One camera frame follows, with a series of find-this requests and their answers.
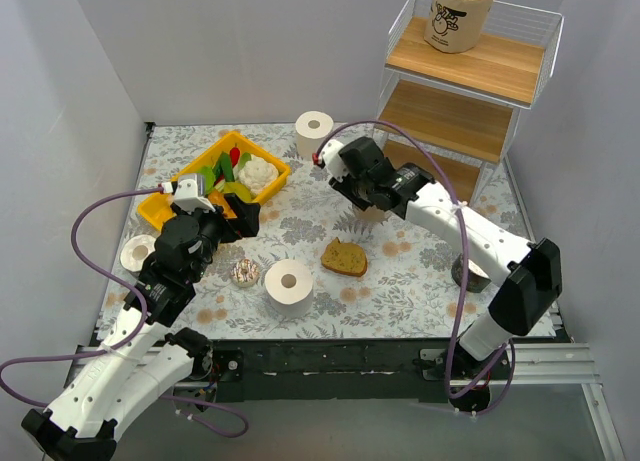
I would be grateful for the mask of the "brown roll with label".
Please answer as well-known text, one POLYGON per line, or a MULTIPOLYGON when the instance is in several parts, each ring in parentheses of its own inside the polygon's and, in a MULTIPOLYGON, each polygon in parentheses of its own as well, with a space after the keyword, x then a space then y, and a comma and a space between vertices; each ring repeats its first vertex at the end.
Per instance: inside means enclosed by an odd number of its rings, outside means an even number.
POLYGON ((366 210, 362 210, 353 204, 352 211, 358 220, 368 223, 384 223, 389 217, 387 212, 382 211, 375 206, 370 206, 366 210))

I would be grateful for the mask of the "brown roll with drawing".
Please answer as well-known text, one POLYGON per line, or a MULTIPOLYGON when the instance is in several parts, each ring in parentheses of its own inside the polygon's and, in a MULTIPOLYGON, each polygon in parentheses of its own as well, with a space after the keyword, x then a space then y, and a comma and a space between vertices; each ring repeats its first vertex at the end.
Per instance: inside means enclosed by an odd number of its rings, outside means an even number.
POLYGON ((457 54, 479 41, 494 0, 432 0, 424 40, 435 49, 457 54))

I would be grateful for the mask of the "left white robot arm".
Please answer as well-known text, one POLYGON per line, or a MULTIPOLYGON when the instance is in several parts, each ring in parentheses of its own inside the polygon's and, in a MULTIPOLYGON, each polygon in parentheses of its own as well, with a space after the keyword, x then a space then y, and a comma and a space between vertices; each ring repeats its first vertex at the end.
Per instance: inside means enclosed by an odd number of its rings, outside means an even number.
POLYGON ((24 417, 22 428, 51 459, 110 459, 131 422, 170 386, 211 373, 210 341, 190 328, 170 328, 219 246, 259 231, 259 204, 234 194, 224 199, 231 218, 220 206, 173 209, 102 348, 63 393, 24 417))

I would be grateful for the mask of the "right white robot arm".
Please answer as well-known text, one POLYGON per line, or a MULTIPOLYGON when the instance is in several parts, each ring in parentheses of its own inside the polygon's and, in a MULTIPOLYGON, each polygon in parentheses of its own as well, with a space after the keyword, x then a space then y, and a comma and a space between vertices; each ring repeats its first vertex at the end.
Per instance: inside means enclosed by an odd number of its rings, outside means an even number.
POLYGON ((562 292, 559 247, 547 238, 532 243, 513 235, 462 203, 454 203, 431 173, 414 163, 394 167, 376 142, 347 145, 331 140, 317 157, 331 187, 358 208, 376 207, 422 227, 469 260, 498 291, 487 311, 457 339, 452 372, 475 378, 514 336, 525 336, 562 292))

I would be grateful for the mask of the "white paper towel roll front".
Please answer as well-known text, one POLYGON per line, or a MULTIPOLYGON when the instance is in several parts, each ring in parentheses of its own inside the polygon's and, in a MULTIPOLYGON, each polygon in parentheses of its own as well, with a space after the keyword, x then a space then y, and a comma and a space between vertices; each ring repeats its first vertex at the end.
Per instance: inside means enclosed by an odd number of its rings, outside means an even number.
POLYGON ((283 259, 273 264, 264 277, 271 306, 288 318, 304 316, 313 304, 313 277, 306 265, 283 259))

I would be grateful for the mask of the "white paper towel roll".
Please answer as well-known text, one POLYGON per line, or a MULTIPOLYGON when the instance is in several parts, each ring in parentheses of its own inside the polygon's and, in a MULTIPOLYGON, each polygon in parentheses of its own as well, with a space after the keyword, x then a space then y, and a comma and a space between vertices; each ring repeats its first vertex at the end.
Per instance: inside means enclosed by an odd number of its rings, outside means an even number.
POLYGON ((320 111, 302 113, 295 123, 295 145, 302 159, 310 161, 321 142, 333 130, 331 116, 320 111))
POLYGON ((313 304, 313 277, 306 265, 283 259, 273 264, 264 277, 271 306, 288 318, 304 316, 313 304))

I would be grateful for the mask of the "white paper towel roll back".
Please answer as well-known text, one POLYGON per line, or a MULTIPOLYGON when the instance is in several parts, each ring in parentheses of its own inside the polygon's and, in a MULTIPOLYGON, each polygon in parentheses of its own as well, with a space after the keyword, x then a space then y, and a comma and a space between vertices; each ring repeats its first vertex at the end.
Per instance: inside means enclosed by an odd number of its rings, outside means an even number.
POLYGON ((302 159, 310 161, 321 142, 333 130, 331 116, 320 111, 302 113, 295 123, 295 145, 302 159))

